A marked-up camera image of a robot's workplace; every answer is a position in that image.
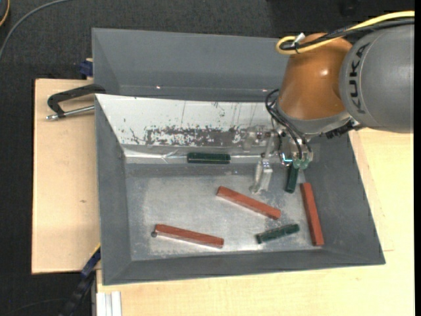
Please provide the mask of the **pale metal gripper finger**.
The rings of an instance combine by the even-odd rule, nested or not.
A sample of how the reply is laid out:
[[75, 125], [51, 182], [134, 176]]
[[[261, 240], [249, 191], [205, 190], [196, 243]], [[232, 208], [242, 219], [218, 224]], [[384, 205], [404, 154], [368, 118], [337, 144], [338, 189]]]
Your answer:
[[254, 180], [253, 180], [253, 184], [250, 187], [251, 193], [255, 194], [260, 191], [262, 174], [263, 174], [263, 165], [262, 165], [262, 162], [259, 161], [255, 167]]
[[269, 162], [262, 163], [262, 190], [267, 191], [272, 178], [273, 169]]

